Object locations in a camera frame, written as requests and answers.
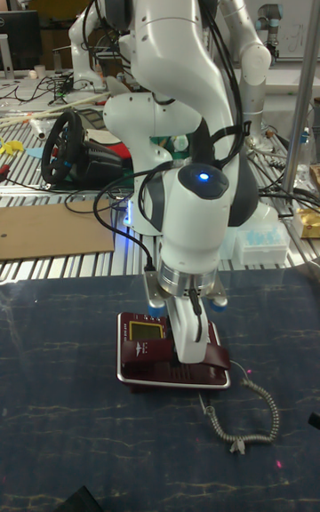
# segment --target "monitor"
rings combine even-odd
[[[0,34],[7,34],[14,69],[31,69],[42,55],[37,11],[0,12]]]

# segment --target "desk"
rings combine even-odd
[[[144,312],[140,276],[1,286],[0,509],[52,512],[85,484],[104,510],[316,512],[320,268],[222,273],[222,345],[280,410],[272,446],[231,454],[194,392],[133,395],[116,379],[116,314]],[[229,432],[266,432],[264,403],[212,395]]]

